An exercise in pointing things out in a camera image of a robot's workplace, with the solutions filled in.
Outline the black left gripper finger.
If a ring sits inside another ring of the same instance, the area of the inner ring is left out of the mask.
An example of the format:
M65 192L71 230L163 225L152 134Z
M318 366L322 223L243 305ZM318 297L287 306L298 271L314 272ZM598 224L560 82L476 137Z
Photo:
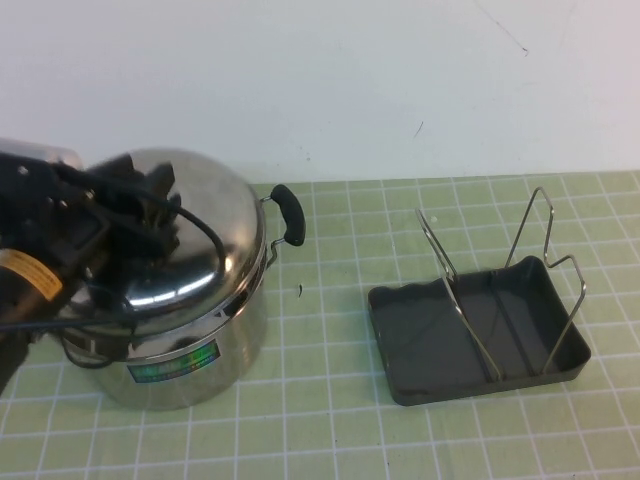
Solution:
M161 211L151 220L98 207L109 224L108 245L121 256L170 256L179 246L176 214Z
M140 166L135 159L108 159L99 165L101 192L127 210L162 209L171 200L175 183L170 162Z

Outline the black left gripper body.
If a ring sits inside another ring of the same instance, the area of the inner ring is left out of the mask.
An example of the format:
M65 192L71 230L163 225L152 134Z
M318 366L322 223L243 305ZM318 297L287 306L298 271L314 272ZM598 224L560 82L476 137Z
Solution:
M106 255L108 222L82 173L60 161L1 154L1 245L75 274Z

